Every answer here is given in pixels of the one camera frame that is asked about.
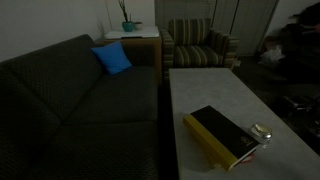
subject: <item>coffee table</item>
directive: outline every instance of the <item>coffee table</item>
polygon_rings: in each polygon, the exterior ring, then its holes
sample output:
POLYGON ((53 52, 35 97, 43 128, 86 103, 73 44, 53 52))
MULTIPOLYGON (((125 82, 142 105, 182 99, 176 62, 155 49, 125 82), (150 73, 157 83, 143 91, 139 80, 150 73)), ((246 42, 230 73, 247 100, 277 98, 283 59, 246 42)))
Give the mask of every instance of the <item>coffee table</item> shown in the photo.
POLYGON ((169 74, 180 179, 319 179, 320 157, 229 69, 170 69, 169 74), (269 126, 271 143, 229 172, 212 168, 183 124, 185 114, 207 105, 242 128, 257 122, 269 126))

